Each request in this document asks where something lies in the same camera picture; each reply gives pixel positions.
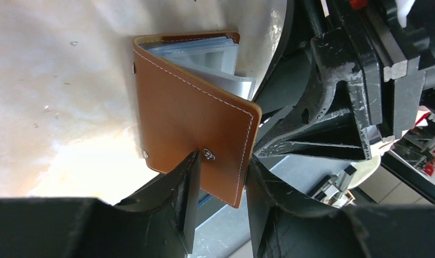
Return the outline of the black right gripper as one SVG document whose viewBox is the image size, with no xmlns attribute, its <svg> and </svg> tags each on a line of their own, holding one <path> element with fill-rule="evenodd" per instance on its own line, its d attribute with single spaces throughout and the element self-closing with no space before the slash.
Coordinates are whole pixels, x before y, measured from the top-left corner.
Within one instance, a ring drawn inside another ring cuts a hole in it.
<svg viewBox="0 0 435 258">
<path fill-rule="evenodd" d="M 383 141 L 435 110 L 435 1 L 288 1 L 273 59 L 254 101 L 258 157 L 364 161 L 368 130 Z"/>
</svg>

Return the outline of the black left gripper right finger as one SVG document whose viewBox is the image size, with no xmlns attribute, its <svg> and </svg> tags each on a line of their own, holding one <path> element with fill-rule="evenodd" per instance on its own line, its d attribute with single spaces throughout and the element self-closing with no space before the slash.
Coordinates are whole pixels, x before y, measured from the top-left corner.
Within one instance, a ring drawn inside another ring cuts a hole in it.
<svg viewBox="0 0 435 258">
<path fill-rule="evenodd" d="M 255 257 L 435 257 L 435 205 L 331 207 L 252 157 L 246 179 Z"/>
</svg>

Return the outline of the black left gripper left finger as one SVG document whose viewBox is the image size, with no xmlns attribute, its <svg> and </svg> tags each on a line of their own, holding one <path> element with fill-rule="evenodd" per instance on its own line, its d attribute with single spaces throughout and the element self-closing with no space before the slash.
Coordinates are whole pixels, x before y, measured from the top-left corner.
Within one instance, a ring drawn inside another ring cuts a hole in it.
<svg viewBox="0 0 435 258">
<path fill-rule="evenodd" d="M 187 257 L 201 154 L 116 205 L 97 198 L 0 198 L 0 257 Z"/>
</svg>

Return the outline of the brown leather card holder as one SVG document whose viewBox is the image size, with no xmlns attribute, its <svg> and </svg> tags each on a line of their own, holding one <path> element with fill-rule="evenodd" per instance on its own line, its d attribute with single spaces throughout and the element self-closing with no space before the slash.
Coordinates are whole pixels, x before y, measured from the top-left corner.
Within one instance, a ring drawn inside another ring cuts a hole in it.
<svg viewBox="0 0 435 258">
<path fill-rule="evenodd" d="M 169 173 L 203 154 L 201 189 L 238 208 L 262 116 L 261 107 L 158 58 L 148 46 L 226 37 L 236 31 L 142 35 L 133 41 L 141 144 L 149 168 Z"/>
</svg>

